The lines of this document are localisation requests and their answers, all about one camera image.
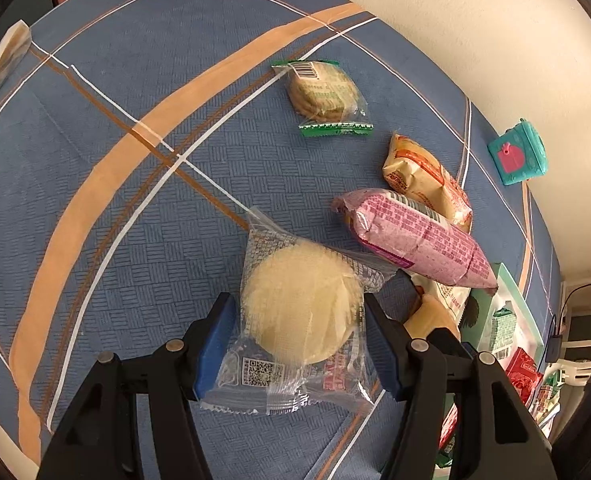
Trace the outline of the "small red snack packet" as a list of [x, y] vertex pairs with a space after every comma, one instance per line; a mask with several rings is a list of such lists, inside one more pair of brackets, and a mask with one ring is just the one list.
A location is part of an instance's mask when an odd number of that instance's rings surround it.
[[521, 401], [527, 405], [543, 379], [543, 374], [538, 371], [535, 361], [525, 350], [518, 347], [513, 352], [505, 372]]

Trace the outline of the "green white small packet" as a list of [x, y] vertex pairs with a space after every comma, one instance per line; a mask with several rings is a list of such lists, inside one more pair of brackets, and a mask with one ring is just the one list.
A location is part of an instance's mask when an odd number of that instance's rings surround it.
[[511, 301], [506, 301], [503, 307], [492, 315], [491, 333], [489, 334], [489, 351], [498, 361], [509, 356], [513, 340], [515, 339], [517, 315]]

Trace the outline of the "round white cake packet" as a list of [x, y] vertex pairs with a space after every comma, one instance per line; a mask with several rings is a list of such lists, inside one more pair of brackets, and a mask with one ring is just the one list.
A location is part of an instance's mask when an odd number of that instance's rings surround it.
[[328, 402], [373, 406], [364, 296], [396, 274], [365, 252], [294, 235], [253, 208], [239, 296], [239, 332], [200, 403], [210, 411], [274, 415]]

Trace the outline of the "pink snack bag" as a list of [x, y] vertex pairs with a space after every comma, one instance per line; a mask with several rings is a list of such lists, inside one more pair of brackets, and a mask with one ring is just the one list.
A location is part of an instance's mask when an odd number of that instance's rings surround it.
[[399, 268], [447, 286], [497, 291], [492, 266], [475, 239], [416, 200], [362, 188], [335, 198], [332, 208], [361, 244]]

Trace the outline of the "yellow orange snack bag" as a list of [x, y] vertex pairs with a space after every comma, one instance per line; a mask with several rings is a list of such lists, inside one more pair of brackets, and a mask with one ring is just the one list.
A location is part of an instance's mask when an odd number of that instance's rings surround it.
[[467, 194], [416, 141], [393, 132], [382, 175], [396, 192], [437, 211], [458, 229], [471, 233], [473, 211]]

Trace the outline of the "green edged cookie packet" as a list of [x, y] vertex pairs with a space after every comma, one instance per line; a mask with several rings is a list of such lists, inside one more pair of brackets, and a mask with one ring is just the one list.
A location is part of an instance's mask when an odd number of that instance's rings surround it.
[[286, 78], [286, 89], [295, 112], [303, 122], [305, 138], [373, 131], [367, 101], [353, 79], [336, 62], [289, 60], [272, 66]]

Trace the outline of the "black power adapter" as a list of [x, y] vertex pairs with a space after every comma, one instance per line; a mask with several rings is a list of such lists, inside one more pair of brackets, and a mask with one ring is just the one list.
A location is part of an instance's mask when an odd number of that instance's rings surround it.
[[547, 364], [556, 363], [560, 359], [562, 343], [563, 336], [561, 334], [551, 335], [548, 338], [545, 351], [545, 362]]

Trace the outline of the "white tray with green rim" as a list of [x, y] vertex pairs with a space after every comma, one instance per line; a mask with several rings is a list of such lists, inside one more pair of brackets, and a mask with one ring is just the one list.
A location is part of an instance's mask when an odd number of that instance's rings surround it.
[[461, 340], [478, 351], [489, 351], [507, 368], [521, 348], [535, 365], [544, 354], [544, 341], [535, 319], [503, 263], [493, 263], [498, 289], [494, 296], [472, 289], [459, 323]]

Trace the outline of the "white shelf unit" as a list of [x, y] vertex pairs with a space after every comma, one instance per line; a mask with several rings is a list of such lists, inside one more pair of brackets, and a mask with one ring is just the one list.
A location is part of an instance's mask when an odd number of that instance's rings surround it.
[[558, 333], [563, 336], [558, 363], [566, 385], [584, 387], [591, 376], [591, 282], [565, 283]]

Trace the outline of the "blue plaid tablecloth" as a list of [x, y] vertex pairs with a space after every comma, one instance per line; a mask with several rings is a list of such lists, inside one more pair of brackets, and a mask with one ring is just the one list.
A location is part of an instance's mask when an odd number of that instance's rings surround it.
[[[427, 55], [347, 0], [68, 0], [0, 89], [0, 426], [36, 465], [99, 352], [146, 354], [238, 292], [250, 207], [335, 247], [331, 201], [380, 188], [392, 132], [437, 156], [536, 326], [559, 262], [495, 129]], [[305, 138], [289, 60], [336, 62], [373, 131]]]

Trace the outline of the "teal toy box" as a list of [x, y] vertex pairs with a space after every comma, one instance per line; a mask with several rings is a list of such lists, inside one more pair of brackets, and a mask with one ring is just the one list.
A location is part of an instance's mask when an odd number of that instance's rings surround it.
[[542, 177], [548, 171], [542, 138], [524, 118], [489, 142], [487, 149], [505, 186]]

